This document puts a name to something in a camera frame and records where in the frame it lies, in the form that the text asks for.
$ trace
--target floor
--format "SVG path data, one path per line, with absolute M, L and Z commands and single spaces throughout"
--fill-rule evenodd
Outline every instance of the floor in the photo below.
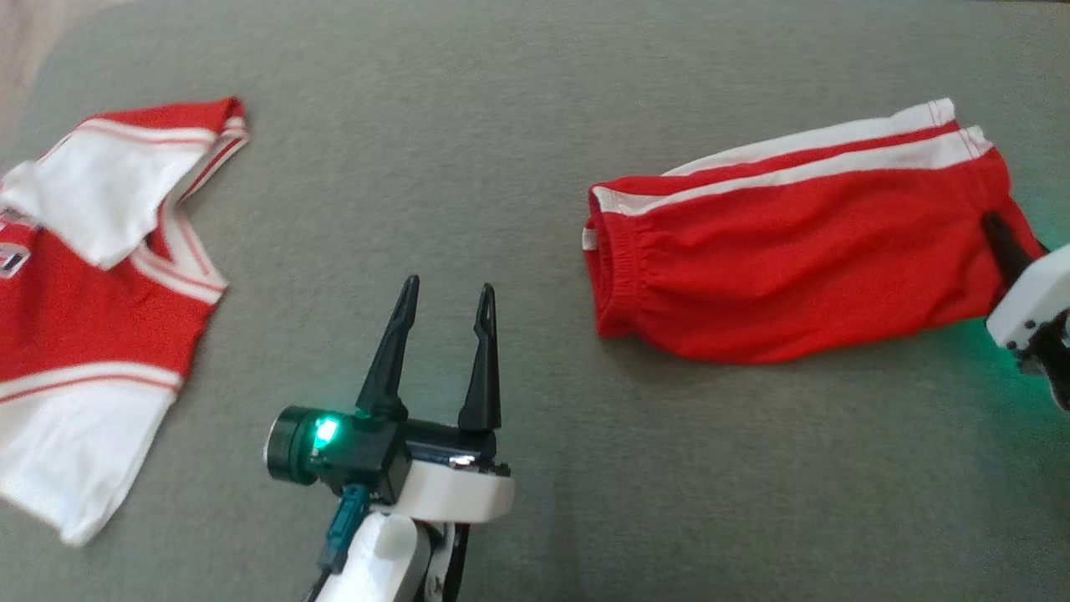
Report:
M 0 505 L 2 602 L 300 600 L 336 503 L 269 478 L 268 429 L 352 407 L 412 272 L 419 419 L 455 420 L 496 289 L 518 497 L 473 530 L 462 602 L 1070 600 L 1070 419 L 980 321 L 687 362 L 594 335 L 580 250 L 592 183 L 944 96 L 1066 244 L 1070 6 L 139 0 L 75 20 L 21 63 L 9 157 L 96 111 L 231 94 L 253 138 L 188 201 L 230 287 L 131 495 L 81 550 Z
M 63 32 L 131 1 L 0 0 L 0 154 L 11 146 L 37 70 Z

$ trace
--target robotic arm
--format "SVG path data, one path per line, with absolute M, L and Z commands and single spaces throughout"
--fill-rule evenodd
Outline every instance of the robotic arm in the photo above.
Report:
M 413 420 L 398 398 L 419 278 L 406 280 L 353 414 L 290 406 L 272 426 L 272 478 L 339 496 L 307 602 L 454 602 L 469 531 L 509 512 L 501 428 L 494 289 L 484 284 L 479 340 L 457 427 Z
M 989 335 L 1022 372 L 1046 377 L 1055 403 L 1070 412 L 1070 245 L 1034 260 L 998 214 L 987 214 L 982 227 L 1007 284 L 985 322 Z

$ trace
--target gray tablecloth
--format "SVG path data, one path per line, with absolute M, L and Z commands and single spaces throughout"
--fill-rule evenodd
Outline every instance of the gray tablecloth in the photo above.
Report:
M 70 34 L 16 154 L 101 110 L 238 94 L 190 201 L 231 288 L 85 550 L 0 508 L 0 600 L 290 601 L 334 503 L 271 481 L 279 410 L 349 407 L 423 276 L 402 396 L 452 421 L 498 289 L 501 459 L 467 601 L 1067 600 L 1070 418 L 974 322 L 783 366 L 600 341 L 585 188 L 952 96 L 1070 234 L 1070 10 L 847 0 L 147 0 Z

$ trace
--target red and white shirt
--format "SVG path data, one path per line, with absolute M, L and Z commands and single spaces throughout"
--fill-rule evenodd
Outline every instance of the red and white shirt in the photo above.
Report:
M 226 281 L 182 201 L 236 98 L 94 115 L 0 188 L 0 497 L 81 545 L 122 504 Z

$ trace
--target logo patch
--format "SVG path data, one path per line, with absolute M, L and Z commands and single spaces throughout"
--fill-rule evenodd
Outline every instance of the logo patch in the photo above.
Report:
M 30 249 L 25 246 L 0 242 L 0 278 L 14 276 L 29 258 Z

